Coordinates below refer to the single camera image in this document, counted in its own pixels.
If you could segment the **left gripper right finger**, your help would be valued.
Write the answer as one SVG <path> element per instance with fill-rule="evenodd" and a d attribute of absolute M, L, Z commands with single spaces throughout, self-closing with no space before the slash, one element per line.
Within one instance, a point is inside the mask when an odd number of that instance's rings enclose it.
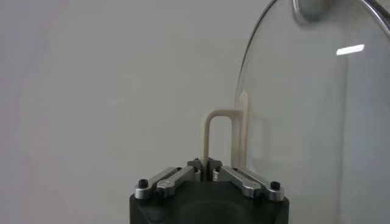
<path fill-rule="evenodd" d="M 285 199 L 285 190 L 279 181 L 269 181 L 248 169 L 224 166 L 215 159 L 208 160 L 208 176 L 211 181 L 232 183 L 245 197 L 264 197 L 269 201 Z"/>

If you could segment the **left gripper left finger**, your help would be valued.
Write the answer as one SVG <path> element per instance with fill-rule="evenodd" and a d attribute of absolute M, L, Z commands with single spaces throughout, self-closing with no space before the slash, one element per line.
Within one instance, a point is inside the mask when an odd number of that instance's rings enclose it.
<path fill-rule="evenodd" d="M 163 198 L 170 197 L 184 182 L 201 181 L 203 169 L 197 158 L 188 161 L 185 167 L 167 167 L 149 179 L 140 179 L 135 186 L 135 198 L 148 200 L 156 192 Z"/>

